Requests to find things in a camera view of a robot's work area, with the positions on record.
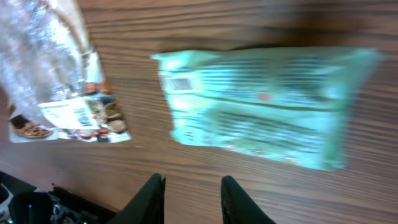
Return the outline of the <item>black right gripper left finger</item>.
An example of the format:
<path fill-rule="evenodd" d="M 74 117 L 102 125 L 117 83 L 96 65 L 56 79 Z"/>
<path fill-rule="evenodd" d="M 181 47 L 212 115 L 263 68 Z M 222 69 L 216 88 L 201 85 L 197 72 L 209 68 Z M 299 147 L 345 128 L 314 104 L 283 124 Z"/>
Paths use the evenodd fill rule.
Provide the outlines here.
<path fill-rule="evenodd" d="M 164 224 L 166 178 L 153 174 L 107 224 Z"/>

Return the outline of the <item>brown snack packet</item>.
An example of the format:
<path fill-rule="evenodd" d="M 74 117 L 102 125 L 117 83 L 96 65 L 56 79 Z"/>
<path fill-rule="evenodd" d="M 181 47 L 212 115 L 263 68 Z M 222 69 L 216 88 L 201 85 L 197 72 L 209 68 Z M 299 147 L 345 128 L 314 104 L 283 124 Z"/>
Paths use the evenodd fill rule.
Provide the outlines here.
<path fill-rule="evenodd" d="M 14 143 L 131 138 L 75 0 L 1 0 L 1 90 Z"/>

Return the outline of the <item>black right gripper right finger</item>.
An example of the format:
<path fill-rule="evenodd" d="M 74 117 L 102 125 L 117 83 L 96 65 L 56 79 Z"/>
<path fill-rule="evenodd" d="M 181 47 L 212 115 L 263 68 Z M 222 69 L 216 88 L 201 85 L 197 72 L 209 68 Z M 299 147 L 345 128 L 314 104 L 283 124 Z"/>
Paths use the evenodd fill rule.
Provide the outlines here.
<path fill-rule="evenodd" d="M 221 180 L 224 224 L 276 224 L 230 175 Z"/>

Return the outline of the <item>teal white snack packet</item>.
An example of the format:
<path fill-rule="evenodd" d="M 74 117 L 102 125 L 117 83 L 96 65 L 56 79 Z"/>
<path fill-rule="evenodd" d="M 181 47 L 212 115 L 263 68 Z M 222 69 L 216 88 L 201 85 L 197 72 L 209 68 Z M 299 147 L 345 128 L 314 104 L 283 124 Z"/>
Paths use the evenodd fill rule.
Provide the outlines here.
<path fill-rule="evenodd" d="M 376 49 L 279 47 L 153 55 L 171 110 L 171 136 L 316 170 L 344 166 L 355 94 Z"/>

